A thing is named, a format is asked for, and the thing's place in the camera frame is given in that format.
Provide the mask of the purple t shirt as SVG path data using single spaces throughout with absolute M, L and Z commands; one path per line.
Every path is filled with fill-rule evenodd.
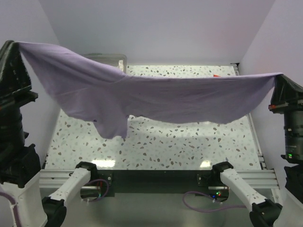
M 59 107 L 69 117 L 93 122 L 105 139 L 125 138 L 131 115 L 176 124 L 230 123 L 255 109 L 277 77 L 129 76 L 54 44 L 20 42 L 19 49 Z

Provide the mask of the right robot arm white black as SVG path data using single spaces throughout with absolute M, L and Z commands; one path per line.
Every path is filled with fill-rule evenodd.
M 211 181 L 232 189 L 250 211 L 255 227 L 301 227 L 303 225 L 303 88 L 281 74 L 275 79 L 275 88 L 268 107 L 274 114 L 284 116 L 284 143 L 281 158 L 285 166 L 285 201 L 281 205 L 259 195 L 244 182 L 228 162 L 212 168 Z

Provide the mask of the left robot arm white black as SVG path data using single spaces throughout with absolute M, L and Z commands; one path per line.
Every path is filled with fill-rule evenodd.
M 37 99 L 24 66 L 19 45 L 6 41 L 0 50 L 0 185 L 10 203 L 16 227 L 59 227 L 68 202 L 82 186 L 98 181 L 97 167 L 80 162 L 69 179 L 53 194 L 41 197 L 40 159 L 35 145 L 25 145 L 20 108 Z

